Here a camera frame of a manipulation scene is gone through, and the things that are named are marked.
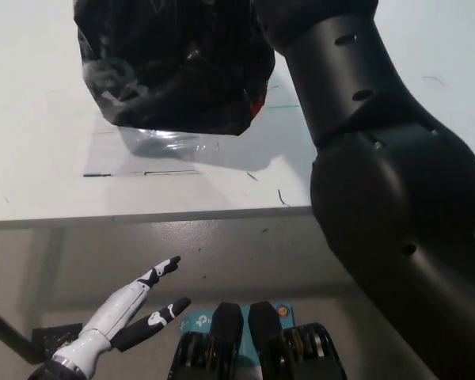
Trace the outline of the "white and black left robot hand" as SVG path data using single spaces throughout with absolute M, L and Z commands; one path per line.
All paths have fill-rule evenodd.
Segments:
M 64 367 L 91 379 L 102 354 L 133 348 L 165 328 L 188 308 L 191 300 L 178 299 L 166 307 L 131 323 L 159 279 L 177 270 L 175 256 L 152 267 L 148 272 L 112 293 L 84 325 L 78 338 L 57 350 L 52 359 Z

